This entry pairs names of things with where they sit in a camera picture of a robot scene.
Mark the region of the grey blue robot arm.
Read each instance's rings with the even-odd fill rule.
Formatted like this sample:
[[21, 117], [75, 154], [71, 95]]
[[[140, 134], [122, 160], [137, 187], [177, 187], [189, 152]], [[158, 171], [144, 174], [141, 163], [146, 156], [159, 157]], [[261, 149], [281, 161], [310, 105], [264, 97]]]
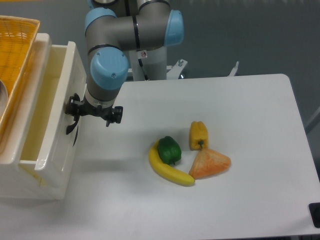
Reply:
[[83, 97], [72, 95], [65, 113], [71, 133], [82, 116], [120, 123], [123, 107], [115, 100], [128, 74], [134, 80], [167, 77], [167, 47], [184, 40], [184, 20], [167, 0], [90, 0], [85, 17], [89, 76]]

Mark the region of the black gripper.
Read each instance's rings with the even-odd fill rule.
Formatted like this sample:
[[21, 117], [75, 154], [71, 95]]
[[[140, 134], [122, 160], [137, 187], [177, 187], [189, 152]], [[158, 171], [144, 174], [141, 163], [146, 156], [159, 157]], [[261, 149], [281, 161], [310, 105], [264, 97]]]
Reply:
[[100, 117], [106, 121], [106, 127], [110, 124], [120, 124], [123, 117], [123, 107], [113, 107], [115, 99], [110, 101], [97, 101], [91, 104], [86, 98], [82, 101], [80, 96], [75, 93], [70, 96], [65, 104], [64, 113], [66, 115], [75, 116], [94, 116]]

